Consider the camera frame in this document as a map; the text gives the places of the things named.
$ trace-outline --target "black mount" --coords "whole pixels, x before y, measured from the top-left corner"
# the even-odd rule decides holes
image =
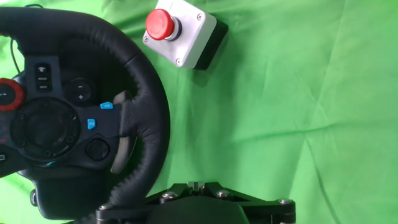
[[[147,197],[137,208],[103,205],[96,219],[97,224],[290,224],[296,217],[295,202],[290,199],[264,201],[217,182],[190,182]]]

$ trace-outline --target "steering wheel hub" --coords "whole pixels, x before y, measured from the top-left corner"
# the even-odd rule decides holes
[[[20,153],[35,161],[53,161],[76,144],[80,121],[75,110],[55,98],[28,102],[11,124],[11,137]]]

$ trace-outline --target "emergency stop button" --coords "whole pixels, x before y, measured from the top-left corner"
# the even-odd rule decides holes
[[[0,78],[0,111],[7,112],[18,109],[25,100],[22,86],[15,80]]]
[[[171,40],[180,33],[180,22],[164,9],[155,9],[146,20],[147,33],[154,40]]]

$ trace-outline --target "black steering wheel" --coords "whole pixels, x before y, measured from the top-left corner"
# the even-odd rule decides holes
[[[84,13],[0,7],[0,34],[17,41],[25,58],[25,84],[0,79],[0,178],[18,172],[33,181],[41,214],[72,220],[109,203],[141,203],[155,184],[170,139],[170,112],[160,78],[140,48],[110,23]],[[59,54],[70,39],[108,51],[135,79],[138,92],[113,102],[81,106],[65,97]],[[86,83],[69,89],[80,94]],[[136,138],[140,164],[110,194],[104,170],[118,174]]]

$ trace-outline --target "screw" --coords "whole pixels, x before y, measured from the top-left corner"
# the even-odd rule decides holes
[[[113,208],[113,205],[111,205],[111,204],[101,205],[99,207],[100,210],[109,210],[111,208]]]
[[[175,199],[177,197],[177,194],[174,192],[166,192],[162,194],[163,199]]]
[[[46,150],[46,151],[43,152],[43,156],[44,157],[50,157],[51,156],[51,152]]]
[[[290,203],[292,203],[292,200],[291,199],[282,198],[282,199],[279,199],[278,202],[281,205],[289,205]]]
[[[73,136],[68,136],[67,137],[67,143],[72,143],[75,138]]]
[[[219,190],[216,193],[216,197],[217,198],[226,198],[230,195],[230,192],[227,190]]]

